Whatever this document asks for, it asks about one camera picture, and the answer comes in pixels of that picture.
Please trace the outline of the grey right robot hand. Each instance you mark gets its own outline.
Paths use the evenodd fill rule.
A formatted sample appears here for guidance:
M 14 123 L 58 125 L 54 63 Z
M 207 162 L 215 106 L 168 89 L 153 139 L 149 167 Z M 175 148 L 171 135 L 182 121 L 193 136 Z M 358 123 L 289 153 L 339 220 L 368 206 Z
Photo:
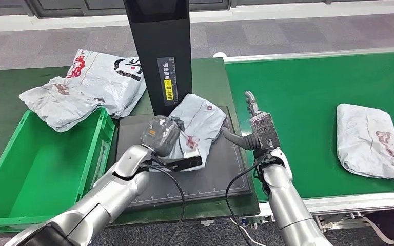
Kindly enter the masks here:
M 250 113 L 249 123 L 252 128 L 252 133 L 247 136 L 239 136 L 229 131 L 228 128 L 222 127 L 221 132 L 224 137 L 231 143 L 241 147 L 244 150 L 256 150 L 260 148 L 260 141 L 256 134 L 254 123 L 258 120 L 258 115 L 261 113 L 258 104 L 255 100 L 255 96 L 251 91 L 245 92 L 247 110 Z

